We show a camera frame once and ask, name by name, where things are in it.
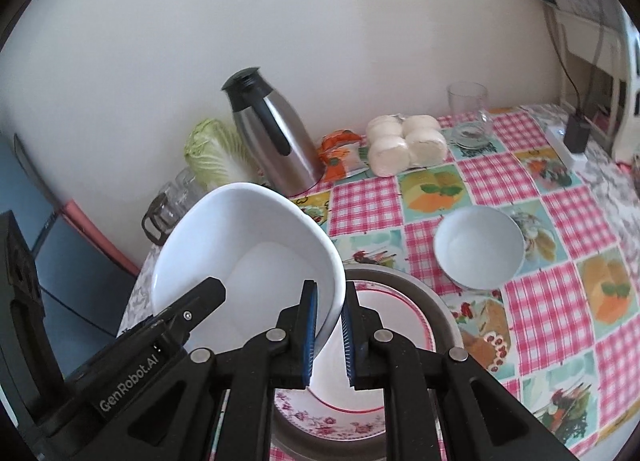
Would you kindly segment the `white square bowl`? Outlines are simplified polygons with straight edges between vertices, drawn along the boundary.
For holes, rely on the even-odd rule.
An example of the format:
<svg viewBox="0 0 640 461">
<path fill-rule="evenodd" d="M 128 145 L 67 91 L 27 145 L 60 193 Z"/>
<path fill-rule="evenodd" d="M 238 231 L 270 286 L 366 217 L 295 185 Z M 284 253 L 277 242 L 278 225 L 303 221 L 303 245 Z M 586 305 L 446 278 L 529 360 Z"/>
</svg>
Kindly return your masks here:
<svg viewBox="0 0 640 461">
<path fill-rule="evenodd" d="M 243 346 L 298 303 L 307 280 L 318 285 L 314 348 L 321 351 L 346 292 L 342 260 L 320 226 L 292 201 L 250 183 L 209 192 L 183 216 L 153 270 L 153 311 L 208 277 L 222 282 L 226 300 L 191 332 L 188 351 L 221 354 Z"/>
</svg>

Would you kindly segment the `pink floral round plate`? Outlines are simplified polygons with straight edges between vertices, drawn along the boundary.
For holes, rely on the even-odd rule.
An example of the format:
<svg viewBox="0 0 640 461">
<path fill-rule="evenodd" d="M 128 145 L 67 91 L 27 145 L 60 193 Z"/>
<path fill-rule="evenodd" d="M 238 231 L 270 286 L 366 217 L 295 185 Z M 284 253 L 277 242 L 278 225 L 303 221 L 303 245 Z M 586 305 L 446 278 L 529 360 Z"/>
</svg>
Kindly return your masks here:
<svg viewBox="0 0 640 461">
<path fill-rule="evenodd" d="M 386 328 L 435 351 L 432 328 L 408 296 L 381 282 L 357 281 L 355 287 L 360 304 L 377 311 Z M 360 441 L 385 432 L 383 392 L 356 391 L 349 385 L 341 325 L 314 359 L 309 387 L 279 389 L 274 407 L 288 424 L 320 439 Z"/>
</svg>

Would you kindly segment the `stainless steel round plate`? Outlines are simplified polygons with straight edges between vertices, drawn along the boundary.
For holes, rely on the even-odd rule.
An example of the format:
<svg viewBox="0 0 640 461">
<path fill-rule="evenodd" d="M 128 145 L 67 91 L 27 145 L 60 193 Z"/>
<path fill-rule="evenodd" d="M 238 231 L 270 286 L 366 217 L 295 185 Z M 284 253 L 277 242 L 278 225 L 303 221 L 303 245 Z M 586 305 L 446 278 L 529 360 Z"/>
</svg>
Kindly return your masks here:
<svg viewBox="0 0 640 461">
<path fill-rule="evenodd" d="M 381 282 L 408 296 L 431 326 L 437 353 L 462 344 L 461 334 L 446 305 L 423 282 L 383 266 L 352 264 L 345 267 L 345 273 L 349 281 Z M 274 407 L 270 452 L 273 460 L 383 460 L 385 454 L 385 432 L 360 441 L 320 439 L 288 424 Z"/>
</svg>

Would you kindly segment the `light blue bowl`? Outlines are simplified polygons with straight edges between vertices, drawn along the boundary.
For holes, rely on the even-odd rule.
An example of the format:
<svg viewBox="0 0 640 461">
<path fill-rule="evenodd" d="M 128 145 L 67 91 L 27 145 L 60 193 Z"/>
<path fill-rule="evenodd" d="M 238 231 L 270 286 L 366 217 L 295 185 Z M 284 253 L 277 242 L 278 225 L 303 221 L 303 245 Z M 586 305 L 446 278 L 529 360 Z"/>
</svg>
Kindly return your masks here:
<svg viewBox="0 0 640 461">
<path fill-rule="evenodd" d="M 501 288 L 525 259 L 521 229 L 508 214 L 491 207 L 465 207 L 446 215 L 437 226 L 433 247 L 440 269 L 465 290 Z"/>
</svg>

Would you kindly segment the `strawberry pattern bowl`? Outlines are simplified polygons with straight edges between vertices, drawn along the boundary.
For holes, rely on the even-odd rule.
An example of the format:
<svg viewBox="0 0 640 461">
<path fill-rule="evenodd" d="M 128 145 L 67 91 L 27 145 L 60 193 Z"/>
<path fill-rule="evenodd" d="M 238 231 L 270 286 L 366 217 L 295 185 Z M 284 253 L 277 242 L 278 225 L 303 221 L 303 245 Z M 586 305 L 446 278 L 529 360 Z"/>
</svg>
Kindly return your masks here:
<svg viewBox="0 0 640 461">
<path fill-rule="evenodd" d="M 423 348 L 397 331 L 383 325 L 380 315 L 372 308 L 362 306 L 358 299 L 357 374 L 356 391 L 380 389 L 384 395 L 398 391 L 407 397 L 405 389 L 399 389 L 402 370 L 420 366 L 418 354 Z"/>
</svg>

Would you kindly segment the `drinking glass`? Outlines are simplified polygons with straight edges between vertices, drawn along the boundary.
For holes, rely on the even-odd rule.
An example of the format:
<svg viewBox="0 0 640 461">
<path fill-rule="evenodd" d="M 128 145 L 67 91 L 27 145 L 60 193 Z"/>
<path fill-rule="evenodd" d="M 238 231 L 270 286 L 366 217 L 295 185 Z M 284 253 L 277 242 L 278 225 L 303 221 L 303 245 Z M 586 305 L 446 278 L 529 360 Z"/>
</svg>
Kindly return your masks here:
<svg viewBox="0 0 640 461">
<path fill-rule="evenodd" d="M 187 166 L 171 182 L 160 187 L 160 194 L 164 194 L 178 212 L 186 214 L 205 196 L 206 190 Z"/>
</svg>

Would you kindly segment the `pink foam board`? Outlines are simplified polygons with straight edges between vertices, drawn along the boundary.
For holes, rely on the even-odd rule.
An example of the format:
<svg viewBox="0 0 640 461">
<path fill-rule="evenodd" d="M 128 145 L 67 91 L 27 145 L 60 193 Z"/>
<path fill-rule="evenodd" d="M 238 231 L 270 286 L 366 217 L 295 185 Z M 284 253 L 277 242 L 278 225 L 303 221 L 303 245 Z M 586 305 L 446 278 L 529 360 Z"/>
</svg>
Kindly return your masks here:
<svg viewBox="0 0 640 461">
<path fill-rule="evenodd" d="M 70 223 L 79 233 L 82 233 L 91 244 L 115 264 L 128 271 L 128 273 L 131 273 L 131 275 L 134 275 L 134 277 L 139 275 L 140 268 L 131 262 L 122 251 L 118 250 L 117 247 L 105 237 L 104 233 L 94 225 L 93 221 L 88 218 L 74 200 L 67 201 L 64 204 L 62 214 L 67 223 Z"/>
</svg>

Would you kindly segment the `orange snack packet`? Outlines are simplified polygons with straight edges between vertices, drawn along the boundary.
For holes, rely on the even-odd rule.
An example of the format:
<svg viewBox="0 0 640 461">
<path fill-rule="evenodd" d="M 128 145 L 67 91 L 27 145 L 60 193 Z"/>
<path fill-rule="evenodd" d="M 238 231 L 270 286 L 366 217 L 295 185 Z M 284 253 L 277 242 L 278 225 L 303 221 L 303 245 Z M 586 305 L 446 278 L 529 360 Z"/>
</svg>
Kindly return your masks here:
<svg viewBox="0 0 640 461">
<path fill-rule="evenodd" d="M 326 168 L 323 181 L 336 183 L 368 168 L 360 155 L 362 141 L 361 135 L 349 129 L 334 131 L 320 140 L 318 155 Z"/>
</svg>

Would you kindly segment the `napa cabbage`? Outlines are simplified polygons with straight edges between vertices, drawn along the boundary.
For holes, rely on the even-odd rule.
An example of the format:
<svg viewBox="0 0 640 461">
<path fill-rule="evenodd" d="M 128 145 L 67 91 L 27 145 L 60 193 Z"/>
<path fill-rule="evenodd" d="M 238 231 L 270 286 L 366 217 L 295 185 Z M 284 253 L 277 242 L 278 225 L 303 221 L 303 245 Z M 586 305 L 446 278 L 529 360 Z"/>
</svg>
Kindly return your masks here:
<svg viewBox="0 0 640 461">
<path fill-rule="evenodd" d="M 186 164 L 208 192 L 232 183 L 258 183 L 258 167 L 233 125 L 205 119 L 183 148 Z"/>
</svg>

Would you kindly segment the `stainless steel thermos jug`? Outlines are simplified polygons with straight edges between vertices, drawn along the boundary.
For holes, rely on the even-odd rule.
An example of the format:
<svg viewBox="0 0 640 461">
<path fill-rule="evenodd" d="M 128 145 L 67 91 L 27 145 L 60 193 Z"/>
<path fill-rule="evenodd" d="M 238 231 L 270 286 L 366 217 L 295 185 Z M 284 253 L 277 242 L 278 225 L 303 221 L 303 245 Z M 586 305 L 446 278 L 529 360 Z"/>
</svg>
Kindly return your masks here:
<svg viewBox="0 0 640 461">
<path fill-rule="evenodd" d="M 233 121 L 270 186 L 294 197 L 316 186 L 326 170 L 292 105 L 260 74 L 245 68 L 222 85 Z"/>
</svg>

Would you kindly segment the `bag of steamed buns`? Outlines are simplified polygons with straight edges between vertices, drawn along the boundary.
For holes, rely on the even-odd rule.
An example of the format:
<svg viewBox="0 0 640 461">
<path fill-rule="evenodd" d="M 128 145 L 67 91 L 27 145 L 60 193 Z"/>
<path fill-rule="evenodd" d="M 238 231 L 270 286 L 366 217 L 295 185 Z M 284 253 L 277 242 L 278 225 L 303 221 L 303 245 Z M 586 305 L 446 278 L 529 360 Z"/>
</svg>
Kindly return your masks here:
<svg viewBox="0 0 640 461">
<path fill-rule="evenodd" d="M 385 114 L 366 129 L 368 163 L 379 177 L 395 176 L 414 168 L 439 166 L 448 156 L 442 127 L 429 114 L 404 117 Z"/>
</svg>

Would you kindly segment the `checkered picture tablecloth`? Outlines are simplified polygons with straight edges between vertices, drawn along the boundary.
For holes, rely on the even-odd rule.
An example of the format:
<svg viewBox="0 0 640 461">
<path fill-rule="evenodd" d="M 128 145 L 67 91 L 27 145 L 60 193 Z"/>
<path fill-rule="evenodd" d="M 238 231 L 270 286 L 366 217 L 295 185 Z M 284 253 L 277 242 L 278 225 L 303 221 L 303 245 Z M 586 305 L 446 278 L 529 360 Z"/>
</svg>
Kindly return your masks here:
<svg viewBox="0 0 640 461">
<path fill-rule="evenodd" d="M 435 292 L 469 353 L 575 455 L 612 460 L 639 421 L 639 200 L 596 144 L 564 168 L 544 130 L 565 119 L 504 111 L 486 149 L 296 202 L 347 265 Z"/>
</svg>

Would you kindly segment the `clear glass mug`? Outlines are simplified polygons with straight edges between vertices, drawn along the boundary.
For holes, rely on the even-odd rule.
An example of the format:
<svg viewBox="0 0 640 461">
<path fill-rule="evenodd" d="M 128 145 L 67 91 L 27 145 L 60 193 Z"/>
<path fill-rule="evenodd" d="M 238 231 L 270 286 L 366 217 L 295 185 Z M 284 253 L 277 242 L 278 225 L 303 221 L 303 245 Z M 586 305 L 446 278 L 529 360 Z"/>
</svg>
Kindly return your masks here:
<svg viewBox="0 0 640 461">
<path fill-rule="evenodd" d="M 463 149 L 486 147 L 492 135 L 487 88 L 476 82 L 454 82 L 447 94 L 452 140 Z"/>
</svg>

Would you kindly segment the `black power adapter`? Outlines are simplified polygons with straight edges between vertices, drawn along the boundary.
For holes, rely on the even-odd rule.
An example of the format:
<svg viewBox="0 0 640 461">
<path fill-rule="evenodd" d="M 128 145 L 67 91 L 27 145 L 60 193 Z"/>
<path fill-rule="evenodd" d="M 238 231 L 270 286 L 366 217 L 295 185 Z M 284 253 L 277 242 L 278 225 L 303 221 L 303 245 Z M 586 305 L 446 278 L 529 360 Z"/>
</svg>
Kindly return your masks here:
<svg viewBox="0 0 640 461">
<path fill-rule="evenodd" d="M 590 137 L 591 125 L 582 111 L 576 110 L 566 122 L 563 143 L 572 154 L 583 154 Z"/>
</svg>

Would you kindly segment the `white lattice chair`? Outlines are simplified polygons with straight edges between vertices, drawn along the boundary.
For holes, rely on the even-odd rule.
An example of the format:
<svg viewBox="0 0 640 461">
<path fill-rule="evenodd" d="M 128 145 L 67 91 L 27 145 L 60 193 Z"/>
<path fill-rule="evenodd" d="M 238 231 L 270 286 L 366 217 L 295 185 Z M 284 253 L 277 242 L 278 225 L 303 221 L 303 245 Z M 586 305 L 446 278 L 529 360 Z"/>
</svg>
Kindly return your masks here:
<svg viewBox="0 0 640 461">
<path fill-rule="evenodd" d="M 608 125 L 593 132 L 614 161 L 629 164 L 639 149 L 639 31 L 619 0 L 555 0 L 552 8 L 560 54 L 589 62 L 611 79 L 611 91 L 598 95 L 592 86 L 580 94 L 562 77 L 560 103 L 577 99 L 599 106 L 608 99 Z"/>
</svg>

